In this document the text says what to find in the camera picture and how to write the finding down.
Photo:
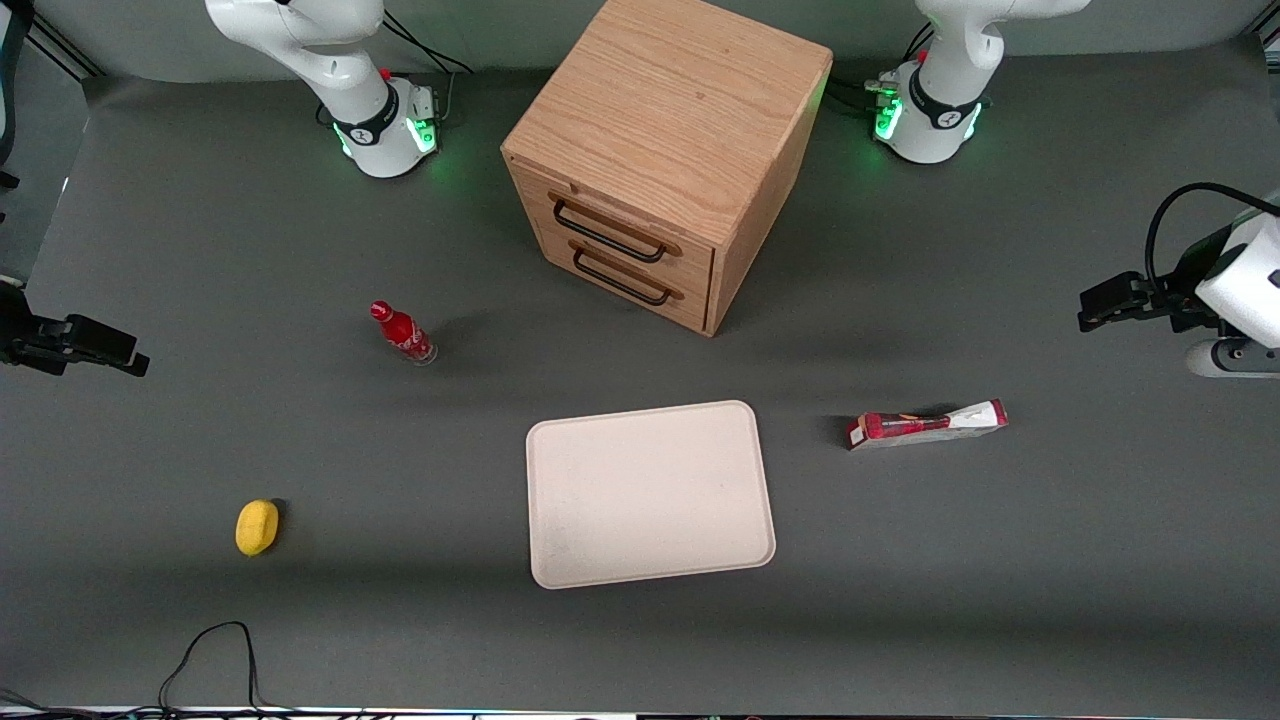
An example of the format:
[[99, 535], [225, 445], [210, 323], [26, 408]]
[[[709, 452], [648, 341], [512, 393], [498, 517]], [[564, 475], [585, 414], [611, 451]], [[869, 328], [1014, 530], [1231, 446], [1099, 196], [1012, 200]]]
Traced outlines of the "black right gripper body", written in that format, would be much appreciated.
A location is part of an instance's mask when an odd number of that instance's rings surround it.
[[9, 366], [27, 366], [49, 375], [63, 375], [67, 363], [45, 357], [36, 350], [40, 345], [44, 320], [29, 309], [23, 290], [14, 284], [1, 284], [1, 363]]

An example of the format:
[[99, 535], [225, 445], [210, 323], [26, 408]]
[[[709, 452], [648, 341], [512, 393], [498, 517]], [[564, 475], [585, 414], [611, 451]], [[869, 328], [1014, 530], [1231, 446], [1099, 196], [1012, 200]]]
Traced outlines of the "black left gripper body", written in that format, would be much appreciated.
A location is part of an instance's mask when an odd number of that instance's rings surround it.
[[1228, 323], [1199, 299], [1197, 288], [1219, 261], [1231, 232], [1231, 228], [1219, 228], [1196, 241], [1181, 254], [1170, 273], [1160, 275], [1155, 266], [1158, 229], [1148, 228], [1143, 246], [1143, 269], [1149, 286], [1149, 302], [1156, 316], [1170, 319], [1175, 333], [1203, 327], [1225, 334]]

